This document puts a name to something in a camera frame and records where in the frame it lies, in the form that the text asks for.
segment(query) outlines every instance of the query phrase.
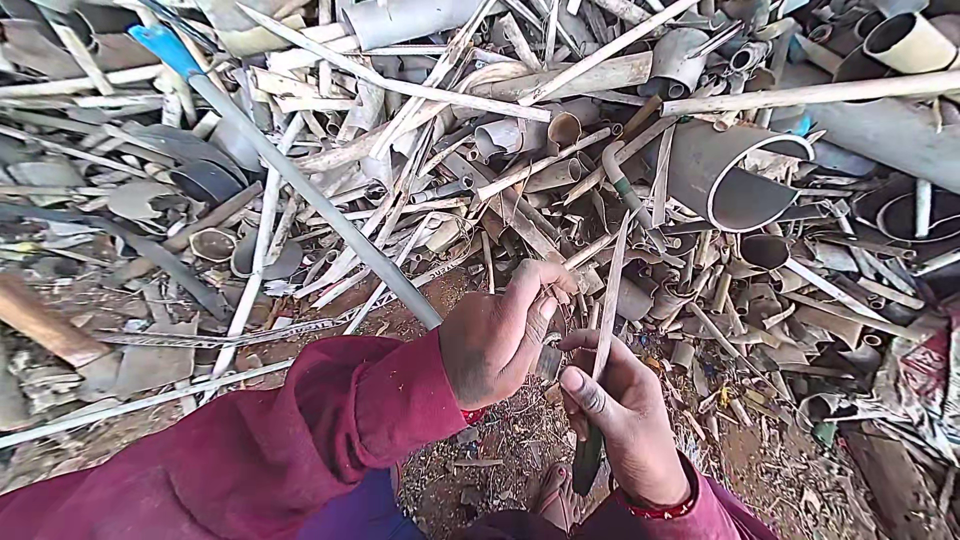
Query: plastic scrap pile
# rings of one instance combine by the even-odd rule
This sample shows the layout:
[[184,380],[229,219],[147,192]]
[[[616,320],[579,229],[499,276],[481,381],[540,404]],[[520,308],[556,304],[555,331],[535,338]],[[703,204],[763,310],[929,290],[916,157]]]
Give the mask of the plastic scrap pile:
[[[4,446],[209,399],[289,365],[239,347],[356,332],[397,297],[432,328],[414,287],[463,266],[496,292],[539,258],[580,285],[557,330],[660,339],[702,439],[866,420],[955,471],[947,2],[0,6],[0,318],[66,362],[3,358]],[[14,274],[150,313],[57,327],[65,350]],[[291,316],[252,318],[264,295]]]

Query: hand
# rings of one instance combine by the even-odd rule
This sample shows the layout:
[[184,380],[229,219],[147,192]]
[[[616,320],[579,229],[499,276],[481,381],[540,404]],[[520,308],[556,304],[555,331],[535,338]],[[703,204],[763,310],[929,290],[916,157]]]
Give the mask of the hand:
[[582,441],[587,440],[587,420],[603,431],[613,477],[635,502],[680,504],[690,496],[690,485],[674,446],[660,380],[614,338],[602,386],[597,384],[588,375],[595,352],[587,349],[596,349],[599,339],[599,331],[580,330],[558,344],[563,351],[578,349],[574,365],[560,376],[570,425]]
[[563,302],[577,292],[561,265],[526,259],[503,296],[471,292],[440,325],[446,377],[462,410],[495,404],[523,384],[557,310],[558,298],[541,294],[545,285]]

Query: red sleeve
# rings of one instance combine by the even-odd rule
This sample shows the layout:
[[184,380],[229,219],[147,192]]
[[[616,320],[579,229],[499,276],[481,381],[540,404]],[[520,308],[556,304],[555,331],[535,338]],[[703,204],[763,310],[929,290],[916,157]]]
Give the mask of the red sleeve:
[[307,346],[275,390],[217,398],[105,464],[0,497],[3,537],[292,538],[304,518],[466,426],[437,332]]
[[616,496],[607,497],[584,521],[574,538],[657,538],[658,540],[777,540],[729,491],[700,474],[681,454],[693,490],[693,507],[673,519],[635,516]]

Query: dirt ground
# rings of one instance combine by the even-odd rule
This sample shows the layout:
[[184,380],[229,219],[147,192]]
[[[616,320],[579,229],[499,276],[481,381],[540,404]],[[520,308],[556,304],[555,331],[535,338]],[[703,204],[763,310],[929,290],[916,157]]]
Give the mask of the dirt ground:
[[[297,321],[336,315],[360,304],[375,285],[361,283],[320,312],[301,311],[307,303],[280,302],[271,317],[286,315]],[[475,287],[461,269],[433,281],[424,293],[441,315],[446,315]],[[48,298],[53,307],[56,297]],[[101,298],[91,297],[97,304]],[[66,307],[65,314],[73,315]],[[310,341],[337,334],[340,329],[303,334],[288,341],[262,343],[238,356],[257,354],[265,363],[295,356]],[[425,328],[400,303],[371,313],[360,333],[413,339]],[[656,358],[652,336],[631,336],[628,343],[641,358]],[[205,355],[198,356],[198,362]],[[673,374],[662,377],[675,378]],[[270,388],[282,384],[282,373],[245,387]],[[682,394],[689,383],[673,379]],[[674,416],[678,447],[706,474],[718,478],[781,538],[874,538],[861,522],[863,483],[850,468],[840,445],[818,446],[796,428],[777,430],[766,419],[753,428],[721,422],[721,445],[698,440],[677,410]],[[174,402],[143,410],[93,427],[0,451],[0,493],[94,466],[151,432],[162,430],[182,415]],[[556,461],[571,462],[574,437],[556,387],[533,377],[510,399],[492,406],[483,420],[450,439],[438,441],[411,455],[403,464],[399,504],[429,537],[450,538],[454,531],[478,516],[502,509],[527,509],[537,493],[540,477]],[[609,466],[603,463],[590,496],[577,501],[580,518],[609,493]]]

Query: red bangle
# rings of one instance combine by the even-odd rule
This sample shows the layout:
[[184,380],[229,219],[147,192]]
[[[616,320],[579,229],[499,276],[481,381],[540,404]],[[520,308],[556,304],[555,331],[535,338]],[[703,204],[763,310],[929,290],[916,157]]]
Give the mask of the red bangle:
[[461,410],[460,412],[464,415],[464,422],[466,422],[468,426],[472,426],[483,420],[484,414],[487,413],[487,408],[483,407],[476,410]]
[[631,514],[637,516],[638,518],[644,518],[648,520],[670,520],[690,513],[690,510],[693,509],[693,504],[696,502],[696,493],[693,490],[690,490],[690,497],[687,498],[686,501],[683,501],[676,506],[660,509],[636,505],[630,500],[627,492],[623,491],[622,487],[618,487],[615,491],[613,491],[613,498],[616,499],[621,506],[629,510]]

